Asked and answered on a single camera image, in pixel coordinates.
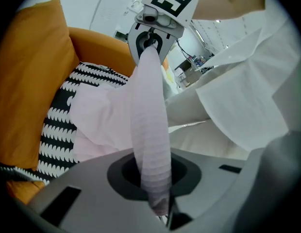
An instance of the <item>white fabric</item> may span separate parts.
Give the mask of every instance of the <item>white fabric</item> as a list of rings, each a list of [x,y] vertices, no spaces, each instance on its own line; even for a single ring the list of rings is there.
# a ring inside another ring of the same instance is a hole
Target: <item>white fabric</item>
[[[120,88],[81,83],[71,103],[70,120],[77,127],[73,152],[79,161],[134,149],[157,215],[168,211],[171,153],[163,81],[158,53],[147,48],[128,83]]]
[[[266,0],[265,13],[262,29],[203,65],[234,67],[196,89],[215,125],[248,151],[288,132],[272,96],[301,59],[301,42],[286,12],[276,0]]]

